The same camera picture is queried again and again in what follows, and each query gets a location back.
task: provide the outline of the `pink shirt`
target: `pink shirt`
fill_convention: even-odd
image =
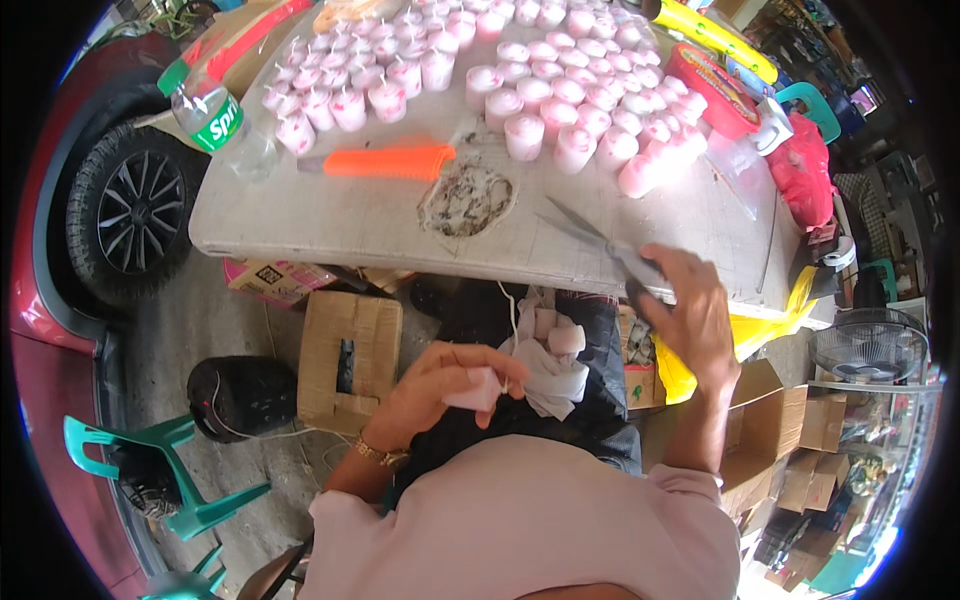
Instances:
[[[739,536],[709,473],[657,465],[646,479],[588,452],[511,435],[415,481],[381,518],[318,494],[300,600],[514,599],[617,584],[643,600],[731,600]]]

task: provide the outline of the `sprite label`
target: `sprite label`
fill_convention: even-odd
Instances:
[[[190,137],[204,150],[214,152],[233,137],[240,129],[241,123],[243,123],[243,109],[232,95],[228,95],[227,101],[220,110],[217,110],[210,122]]]

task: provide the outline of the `red container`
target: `red container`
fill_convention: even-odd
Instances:
[[[670,52],[665,72],[707,98],[704,118],[724,137],[737,139],[759,131],[760,115],[754,101],[737,80],[700,50],[677,44]]]

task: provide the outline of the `wheel rim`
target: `wheel rim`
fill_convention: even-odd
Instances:
[[[107,180],[97,211],[100,250],[111,267],[150,271],[170,250],[183,219],[183,174],[159,152],[127,157]]]

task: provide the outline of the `yellow package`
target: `yellow package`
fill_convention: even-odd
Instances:
[[[743,361],[756,352],[770,340],[784,335],[793,335],[800,329],[800,324],[813,310],[816,300],[807,301],[810,288],[813,285],[815,267],[804,267],[797,277],[797,282],[790,292],[786,310],[782,317],[777,319],[755,319],[753,317],[730,317],[730,326],[733,330],[733,351],[736,360]],[[666,403],[678,404],[693,396],[697,389],[697,378],[683,361],[674,354],[654,333],[651,336],[657,347],[657,374],[666,390]]]

